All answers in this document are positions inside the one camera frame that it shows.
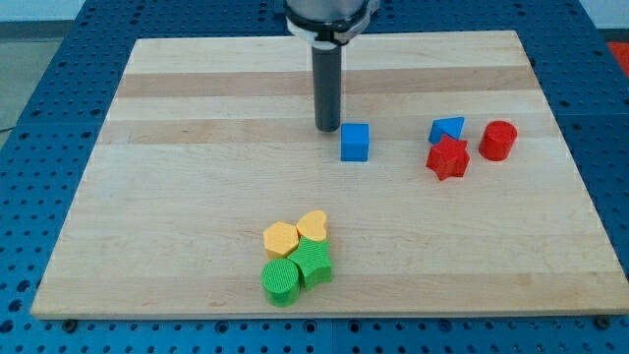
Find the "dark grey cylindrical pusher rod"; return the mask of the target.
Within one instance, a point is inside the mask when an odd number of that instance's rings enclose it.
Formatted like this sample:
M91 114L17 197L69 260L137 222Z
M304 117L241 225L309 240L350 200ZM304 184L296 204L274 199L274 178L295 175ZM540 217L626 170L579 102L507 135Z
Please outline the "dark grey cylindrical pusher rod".
M340 126L342 50L312 48L315 126L335 132Z

